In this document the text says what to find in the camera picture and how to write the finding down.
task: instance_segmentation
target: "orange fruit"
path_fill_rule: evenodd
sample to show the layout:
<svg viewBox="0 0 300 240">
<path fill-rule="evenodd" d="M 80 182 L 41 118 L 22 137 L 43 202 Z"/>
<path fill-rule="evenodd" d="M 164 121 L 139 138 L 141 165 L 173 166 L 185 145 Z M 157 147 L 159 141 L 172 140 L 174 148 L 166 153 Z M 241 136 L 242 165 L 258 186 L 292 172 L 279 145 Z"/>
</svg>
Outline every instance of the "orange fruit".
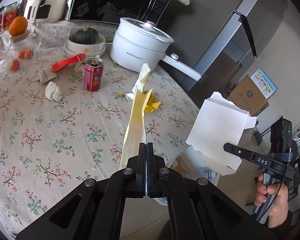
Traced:
<svg viewBox="0 0 300 240">
<path fill-rule="evenodd" d="M 26 53 L 25 50 L 20 51 L 19 54 L 18 54 L 18 59 L 25 59 L 25 53 Z"/>
<path fill-rule="evenodd" d="M 20 68 L 20 61 L 17 59 L 13 60 L 11 63 L 10 69 L 12 71 L 17 71 L 19 68 Z"/>
<path fill-rule="evenodd" d="M 25 51 L 25 59 L 30 59 L 33 55 L 32 49 L 28 49 Z"/>
<path fill-rule="evenodd" d="M 16 17 L 9 27 L 11 36 L 17 36 L 23 33 L 28 27 L 28 21 L 24 16 Z"/>
</svg>

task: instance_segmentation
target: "microwave control panel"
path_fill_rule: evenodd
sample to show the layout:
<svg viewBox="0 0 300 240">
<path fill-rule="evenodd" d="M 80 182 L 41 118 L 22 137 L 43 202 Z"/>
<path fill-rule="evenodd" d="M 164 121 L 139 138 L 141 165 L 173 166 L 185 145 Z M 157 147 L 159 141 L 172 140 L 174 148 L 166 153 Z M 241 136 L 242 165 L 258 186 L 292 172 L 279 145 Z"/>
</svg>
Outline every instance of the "microwave control panel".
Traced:
<svg viewBox="0 0 300 240">
<path fill-rule="evenodd" d="M 146 20 L 157 24 L 169 1 L 170 0 L 156 0 Z"/>
</svg>

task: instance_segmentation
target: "refrigerator handle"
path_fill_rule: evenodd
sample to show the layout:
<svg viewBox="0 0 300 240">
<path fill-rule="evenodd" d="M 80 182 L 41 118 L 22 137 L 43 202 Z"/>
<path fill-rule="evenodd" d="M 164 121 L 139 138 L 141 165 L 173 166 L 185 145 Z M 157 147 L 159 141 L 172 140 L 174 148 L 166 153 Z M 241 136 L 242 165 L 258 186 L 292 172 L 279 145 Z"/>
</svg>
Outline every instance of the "refrigerator handle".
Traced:
<svg viewBox="0 0 300 240">
<path fill-rule="evenodd" d="M 257 51 L 256 51 L 256 47 L 254 44 L 254 40 L 253 40 L 253 36 L 252 36 L 252 32 L 251 32 L 251 28 L 248 22 L 248 19 L 245 15 L 243 15 L 242 13 L 234 10 L 234 13 L 236 13 L 237 15 L 240 16 L 241 19 L 241 23 L 243 25 L 244 30 L 246 31 L 249 43 L 250 43 L 250 47 L 251 47 L 251 51 L 254 57 L 257 57 Z"/>
</svg>

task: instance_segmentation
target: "stack of bowls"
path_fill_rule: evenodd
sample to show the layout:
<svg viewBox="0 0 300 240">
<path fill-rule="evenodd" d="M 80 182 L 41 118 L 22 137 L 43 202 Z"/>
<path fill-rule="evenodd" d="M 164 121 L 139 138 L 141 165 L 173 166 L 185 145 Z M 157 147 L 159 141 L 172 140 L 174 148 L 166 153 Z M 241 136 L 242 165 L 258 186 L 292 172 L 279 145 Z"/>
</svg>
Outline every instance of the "stack of bowls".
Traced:
<svg viewBox="0 0 300 240">
<path fill-rule="evenodd" d="M 96 57 L 97 55 L 101 56 L 106 51 L 106 39 L 99 34 L 99 38 L 95 44 L 84 45 L 72 42 L 70 36 L 63 48 L 68 57 L 73 57 L 80 53 L 85 53 L 86 58 Z"/>
</svg>

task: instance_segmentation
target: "jar lid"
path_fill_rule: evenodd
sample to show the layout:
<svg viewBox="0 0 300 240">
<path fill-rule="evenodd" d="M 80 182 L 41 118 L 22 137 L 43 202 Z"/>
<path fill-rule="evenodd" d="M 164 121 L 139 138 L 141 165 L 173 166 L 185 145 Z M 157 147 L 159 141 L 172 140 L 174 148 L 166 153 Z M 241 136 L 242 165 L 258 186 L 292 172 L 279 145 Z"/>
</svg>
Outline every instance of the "jar lid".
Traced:
<svg viewBox="0 0 300 240">
<path fill-rule="evenodd" d="M 164 33 L 163 31 L 159 30 L 158 28 L 154 27 L 154 23 L 150 21 L 141 22 L 136 19 L 131 18 L 120 18 L 120 21 L 132 28 L 134 28 L 137 31 L 141 31 L 145 34 L 148 34 L 150 36 L 153 36 L 154 38 L 158 38 L 159 40 L 163 42 L 173 42 L 173 39 Z"/>
<path fill-rule="evenodd" d="M 25 32 L 23 32 L 19 35 L 11 36 L 10 41 L 12 41 L 12 42 L 21 41 L 21 40 L 25 39 L 26 37 L 28 37 L 29 33 L 30 33 L 30 30 L 26 30 Z"/>
</svg>

